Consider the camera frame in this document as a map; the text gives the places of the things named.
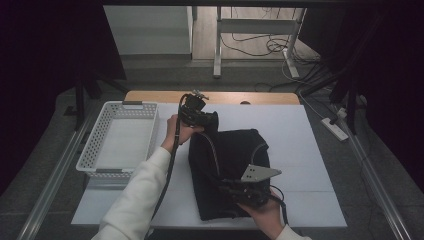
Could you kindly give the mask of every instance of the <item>metal frame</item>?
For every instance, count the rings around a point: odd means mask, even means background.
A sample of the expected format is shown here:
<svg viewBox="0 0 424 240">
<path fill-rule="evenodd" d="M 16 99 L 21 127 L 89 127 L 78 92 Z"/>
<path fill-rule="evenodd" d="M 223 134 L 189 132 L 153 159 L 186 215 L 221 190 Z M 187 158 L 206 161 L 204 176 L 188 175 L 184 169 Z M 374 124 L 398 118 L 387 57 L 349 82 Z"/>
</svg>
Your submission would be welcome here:
<svg viewBox="0 0 424 240">
<path fill-rule="evenodd" d="M 213 65 L 213 77 L 221 77 L 221 34 L 222 33 L 250 33 L 250 34 L 280 34 L 290 35 L 287 48 L 283 50 L 284 58 L 289 66 L 293 78 L 298 78 L 299 73 L 294 65 L 292 53 L 294 44 L 299 35 L 305 8 L 301 8 L 295 20 L 278 19 L 232 19 L 221 18 L 221 7 L 217 7 L 216 45 Z"/>
<path fill-rule="evenodd" d="M 343 130 L 346 131 L 347 135 L 350 138 L 349 144 L 356 156 L 356 159 L 363 168 L 365 178 L 367 179 L 367 182 L 370 185 L 377 202 L 383 209 L 384 214 L 387 218 L 387 222 L 392 228 L 394 235 L 397 239 L 411 240 L 412 237 L 409 234 L 409 231 L 402 216 L 397 210 L 396 205 L 391 199 L 390 195 L 387 193 L 386 188 L 381 182 L 377 171 L 374 169 L 374 166 L 370 161 L 370 157 L 365 152 L 358 137 L 350 131 L 345 121 L 340 122 Z"/>
<path fill-rule="evenodd" d="M 18 240 L 21 239 L 34 239 L 40 229 L 45 216 L 53 202 L 56 193 L 62 184 L 63 178 L 68 171 L 69 165 L 78 149 L 81 140 L 84 138 L 84 134 L 88 129 L 88 126 L 92 125 L 96 120 L 95 112 L 100 109 L 101 104 L 99 101 L 94 101 L 88 105 L 88 115 L 85 121 L 82 123 L 79 130 L 75 131 L 69 140 L 68 145 L 62 153 L 59 161 L 57 162 L 49 180 L 44 186 L 43 191 L 38 197 L 31 213 L 29 214 L 25 224 L 23 225 L 21 232 L 18 235 Z"/>
</svg>

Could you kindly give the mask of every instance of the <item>metal rail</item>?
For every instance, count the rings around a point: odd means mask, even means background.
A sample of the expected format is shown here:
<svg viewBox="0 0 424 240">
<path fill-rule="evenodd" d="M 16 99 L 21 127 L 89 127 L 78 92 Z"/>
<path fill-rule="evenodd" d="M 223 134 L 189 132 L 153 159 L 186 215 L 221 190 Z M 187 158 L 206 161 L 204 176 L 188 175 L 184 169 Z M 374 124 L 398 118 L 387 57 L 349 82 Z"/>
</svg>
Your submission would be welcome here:
<svg viewBox="0 0 424 240">
<path fill-rule="evenodd" d="M 405 222 L 402 216 L 400 215 L 399 211 L 396 208 L 396 205 L 394 204 L 393 200 L 387 193 L 383 183 L 378 177 L 378 174 L 376 170 L 374 169 L 372 163 L 370 162 L 369 160 L 370 158 L 369 156 L 367 156 L 358 137 L 352 134 L 349 127 L 344 121 L 340 121 L 340 122 L 341 122 L 343 130 L 347 132 L 347 135 L 350 138 L 350 141 L 349 141 L 350 146 L 353 152 L 355 153 L 355 156 L 357 160 L 359 161 L 359 164 L 362 165 L 365 178 L 367 179 L 368 184 L 370 185 L 377 202 L 380 204 L 380 207 L 383 209 L 384 214 L 387 218 L 387 221 L 390 227 L 393 230 L 394 235 L 399 240 L 411 240 L 412 237 L 409 234 L 409 231 L 405 225 Z"/>
<path fill-rule="evenodd" d="M 88 126 L 95 121 L 95 110 L 99 109 L 100 102 L 93 101 L 89 102 L 87 112 L 88 116 L 85 121 L 82 123 L 82 126 L 78 131 L 75 131 L 69 140 L 68 145 L 60 157 L 60 160 L 57 162 L 55 168 L 53 169 L 52 174 L 50 175 L 49 180 L 44 186 L 43 191 L 38 197 L 37 202 L 35 203 L 31 213 L 29 214 L 25 224 L 23 225 L 21 232 L 18 235 L 18 240 L 21 239 L 34 239 L 38 233 L 38 230 L 43 223 L 45 216 L 50 208 L 51 203 L 53 202 L 56 193 L 62 184 L 63 178 L 65 177 L 66 172 L 68 171 L 69 165 L 72 162 L 72 159 L 75 155 L 76 150 L 84 137 L 85 131 Z"/>
</svg>

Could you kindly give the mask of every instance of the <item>person's arm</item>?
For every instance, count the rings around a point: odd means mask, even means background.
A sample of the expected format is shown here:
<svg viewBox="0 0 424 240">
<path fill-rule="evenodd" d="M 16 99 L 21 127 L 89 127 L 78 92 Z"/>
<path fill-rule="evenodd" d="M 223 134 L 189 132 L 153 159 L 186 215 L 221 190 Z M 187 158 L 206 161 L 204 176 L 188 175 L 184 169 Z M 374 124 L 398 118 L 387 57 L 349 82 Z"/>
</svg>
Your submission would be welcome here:
<svg viewBox="0 0 424 240">
<path fill-rule="evenodd" d="M 143 239 L 150 227 L 156 203 L 166 183 L 170 152 L 174 144 L 177 116 L 168 119 L 167 134 L 160 148 L 141 162 L 127 187 L 106 213 L 100 230 L 93 239 Z M 180 129 L 180 141 L 186 142 L 194 132 L 203 128 Z"/>
<path fill-rule="evenodd" d="M 281 223 L 280 204 L 276 201 L 270 199 L 258 209 L 242 204 L 239 206 L 253 218 L 259 229 L 271 240 L 311 240 L 309 237 L 299 236 L 288 225 Z"/>
</svg>

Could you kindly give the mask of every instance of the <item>black cloth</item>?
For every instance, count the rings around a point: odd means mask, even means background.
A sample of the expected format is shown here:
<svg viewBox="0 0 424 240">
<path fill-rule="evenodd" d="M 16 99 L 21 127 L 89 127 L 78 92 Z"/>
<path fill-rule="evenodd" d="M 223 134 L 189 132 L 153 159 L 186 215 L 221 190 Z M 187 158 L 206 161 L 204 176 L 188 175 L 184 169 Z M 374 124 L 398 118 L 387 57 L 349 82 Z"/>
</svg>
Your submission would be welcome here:
<svg viewBox="0 0 424 240">
<path fill-rule="evenodd" d="M 249 164 L 270 167 L 267 149 L 256 129 L 218 132 L 216 124 L 191 137 L 189 163 L 201 220 L 249 217 L 237 202 L 252 206 L 266 203 L 267 197 L 251 203 L 246 196 L 234 193 L 249 188 L 262 196 L 269 193 L 269 179 L 259 183 L 234 180 L 240 180 Z"/>
</svg>

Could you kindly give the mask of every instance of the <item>hand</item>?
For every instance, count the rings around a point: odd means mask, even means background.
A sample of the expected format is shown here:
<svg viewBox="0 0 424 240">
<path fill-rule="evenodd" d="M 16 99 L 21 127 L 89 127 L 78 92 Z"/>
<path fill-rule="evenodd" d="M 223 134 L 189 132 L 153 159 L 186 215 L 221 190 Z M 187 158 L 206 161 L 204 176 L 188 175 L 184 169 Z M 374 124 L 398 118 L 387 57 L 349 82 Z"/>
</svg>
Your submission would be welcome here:
<svg viewBox="0 0 424 240">
<path fill-rule="evenodd" d="M 283 231 L 284 224 L 281 223 L 280 204 L 276 201 L 270 199 L 264 206 L 258 209 L 242 204 L 238 205 L 253 218 L 259 229 L 261 229 L 262 232 L 264 232 L 270 239 L 276 239 L 278 235 L 280 235 L 281 231 Z"/>
<path fill-rule="evenodd" d="M 165 148 L 168 152 L 172 151 L 172 148 L 174 146 L 174 140 L 175 140 L 175 128 L 177 125 L 177 114 L 174 114 L 171 116 L 171 118 L 168 119 L 168 127 L 166 129 L 166 137 L 163 141 L 161 147 Z M 204 129 L 203 127 L 188 127 L 183 122 L 180 122 L 180 137 L 178 144 L 185 143 L 193 133 L 195 132 L 202 132 Z"/>
</svg>

